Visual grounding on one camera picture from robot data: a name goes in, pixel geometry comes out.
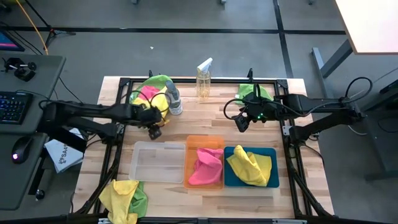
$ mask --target orange plastic bin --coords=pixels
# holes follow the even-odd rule
[[[198,159],[197,149],[205,147],[209,149],[225,148],[224,139],[219,136],[188,136],[187,147],[185,152],[185,168],[184,168],[184,187],[187,189],[223,189],[224,188],[224,171],[221,175],[220,182],[206,185],[191,185],[188,179],[192,176],[194,165]],[[221,162],[224,167],[224,154],[221,156]]]

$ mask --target monitor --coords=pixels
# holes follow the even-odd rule
[[[18,44],[7,32],[0,30],[0,50],[25,51],[25,48]]]

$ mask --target pink cloth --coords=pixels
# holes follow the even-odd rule
[[[198,148],[198,160],[195,162],[192,176],[188,182],[192,185],[214,184],[221,181],[223,164],[220,157],[222,149]]]
[[[146,95],[146,97],[148,97],[148,100],[150,100],[159,91],[160,90],[156,89],[154,86],[144,86],[141,88],[141,93]],[[138,95],[138,97],[146,100],[147,98],[145,98],[141,93]]]

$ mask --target concrete floor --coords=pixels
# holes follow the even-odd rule
[[[216,0],[143,0],[138,6],[128,0],[39,0],[32,4],[54,26],[277,28],[272,0],[228,0],[225,6],[218,5]],[[343,30],[332,0],[318,0],[314,6],[309,6],[307,0],[279,0],[279,5],[285,29]],[[1,15],[0,19],[14,26],[29,25],[18,8],[9,15]],[[20,33],[40,46],[34,32]],[[319,47],[326,60],[346,37],[286,35],[286,39],[294,77],[305,80],[310,97],[322,97],[311,48]],[[49,52],[67,58],[63,80],[87,103],[96,103],[106,75],[147,75],[151,69],[166,75],[194,76],[195,67],[208,57],[214,58],[211,71],[216,77],[244,77],[251,67],[255,77],[286,77],[278,34],[79,32],[73,37],[55,39]],[[366,76],[375,80],[396,66],[397,56],[350,55],[329,79],[335,96],[342,96],[352,79]],[[392,73],[375,83],[371,95],[359,104],[371,100],[380,88],[395,80],[397,74]],[[352,95],[365,88],[367,83],[358,83],[353,87]],[[60,84],[57,91],[61,99],[73,100]],[[333,207],[336,215],[343,218],[396,223],[398,181],[366,182],[363,178],[379,169],[369,142],[367,137],[357,136],[345,126],[322,133],[320,149],[325,159]],[[47,193],[44,200],[35,202],[33,197],[27,196],[19,210],[0,212],[0,219],[67,213],[78,173],[46,175],[42,181]]]

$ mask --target white spray nozzle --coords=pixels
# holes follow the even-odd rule
[[[209,58],[209,59],[205,60],[205,62],[201,63],[197,67],[198,72],[206,73],[209,70],[209,67],[210,67],[212,61],[213,61],[213,59]]]

